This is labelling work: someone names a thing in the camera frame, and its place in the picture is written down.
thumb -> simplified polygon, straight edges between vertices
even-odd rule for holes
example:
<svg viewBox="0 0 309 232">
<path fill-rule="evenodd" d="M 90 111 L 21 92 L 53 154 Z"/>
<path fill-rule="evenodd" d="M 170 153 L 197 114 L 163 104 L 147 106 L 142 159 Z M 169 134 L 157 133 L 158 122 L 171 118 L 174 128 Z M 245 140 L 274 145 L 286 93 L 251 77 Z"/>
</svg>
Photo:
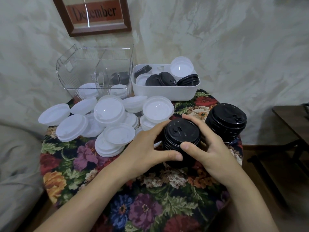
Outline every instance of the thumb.
<svg viewBox="0 0 309 232">
<path fill-rule="evenodd" d="M 200 148 L 198 148 L 196 145 L 190 142 L 183 142 L 180 144 L 181 149 L 183 149 L 186 153 L 188 153 L 190 156 L 192 156 L 197 161 L 203 163 L 203 160 L 205 158 L 205 151 L 202 151 Z"/>
<path fill-rule="evenodd" d="M 160 164 L 162 162 L 175 160 L 175 161 L 182 161 L 183 157 L 178 151 L 156 151 L 156 158 L 155 163 Z"/>
</svg>

round table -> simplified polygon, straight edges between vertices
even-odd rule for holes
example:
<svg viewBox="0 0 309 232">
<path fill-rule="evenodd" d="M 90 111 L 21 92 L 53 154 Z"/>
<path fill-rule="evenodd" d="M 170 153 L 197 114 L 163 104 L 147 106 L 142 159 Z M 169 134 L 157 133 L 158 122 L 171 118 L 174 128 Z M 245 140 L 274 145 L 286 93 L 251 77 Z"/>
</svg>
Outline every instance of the round table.
<svg viewBox="0 0 309 232">
<path fill-rule="evenodd" d="M 72 99 L 68 104 L 73 106 Z M 173 102 L 171 119 L 182 113 L 205 120 L 218 101 L 198 89 L 187 102 Z M 49 127 L 41 153 L 41 174 L 52 203 L 60 208 L 118 156 L 104 158 L 95 151 L 96 138 L 63 143 Z M 242 143 L 229 146 L 242 163 Z M 111 199 L 92 231 L 199 231 L 207 228 L 227 204 L 229 193 L 196 162 L 192 168 L 172 169 L 158 164 L 147 173 L 128 181 Z"/>
</svg>

white plastic bin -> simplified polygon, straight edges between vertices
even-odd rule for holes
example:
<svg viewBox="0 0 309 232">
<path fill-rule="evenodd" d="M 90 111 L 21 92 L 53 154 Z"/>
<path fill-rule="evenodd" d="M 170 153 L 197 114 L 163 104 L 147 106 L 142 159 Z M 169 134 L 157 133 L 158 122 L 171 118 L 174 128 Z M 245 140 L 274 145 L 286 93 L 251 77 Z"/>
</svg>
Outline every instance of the white plastic bin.
<svg viewBox="0 0 309 232">
<path fill-rule="evenodd" d="M 135 72 L 142 69 L 144 66 L 149 65 L 152 67 L 152 70 L 148 73 L 150 74 L 159 74 L 161 72 L 169 72 L 170 64 L 138 64 L 133 68 L 133 73 L 131 74 L 131 81 L 133 85 L 133 91 L 135 96 L 163 96 L 168 98 L 170 101 L 189 101 L 191 100 L 197 91 L 198 86 L 141 86 L 137 85 L 136 78 L 134 77 Z"/>
</svg>

picture frame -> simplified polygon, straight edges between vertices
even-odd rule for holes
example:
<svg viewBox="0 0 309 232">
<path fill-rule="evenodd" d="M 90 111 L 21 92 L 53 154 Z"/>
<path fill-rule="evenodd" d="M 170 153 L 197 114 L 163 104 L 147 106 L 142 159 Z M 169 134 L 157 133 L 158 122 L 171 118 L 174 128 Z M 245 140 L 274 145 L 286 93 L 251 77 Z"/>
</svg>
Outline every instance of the picture frame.
<svg viewBox="0 0 309 232">
<path fill-rule="evenodd" d="M 70 37 L 131 31 L 127 0 L 53 0 Z"/>
</svg>

fingernail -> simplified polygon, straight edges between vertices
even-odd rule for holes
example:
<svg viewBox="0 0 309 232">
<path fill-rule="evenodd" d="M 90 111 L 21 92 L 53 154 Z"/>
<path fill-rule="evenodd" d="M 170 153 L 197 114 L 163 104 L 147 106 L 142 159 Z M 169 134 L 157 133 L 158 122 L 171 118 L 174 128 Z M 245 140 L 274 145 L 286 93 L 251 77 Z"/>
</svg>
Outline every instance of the fingernail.
<svg viewBox="0 0 309 232">
<path fill-rule="evenodd" d="M 186 143 L 183 143 L 183 144 L 181 145 L 181 147 L 182 147 L 183 150 L 187 150 L 187 149 L 189 148 L 189 145 L 186 144 Z"/>
<path fill-rule="evenodd" d="M 177 153 L 175 156 L 175 160 L 182 161 L 182 155 L 180 153 Z"/>
</svg>

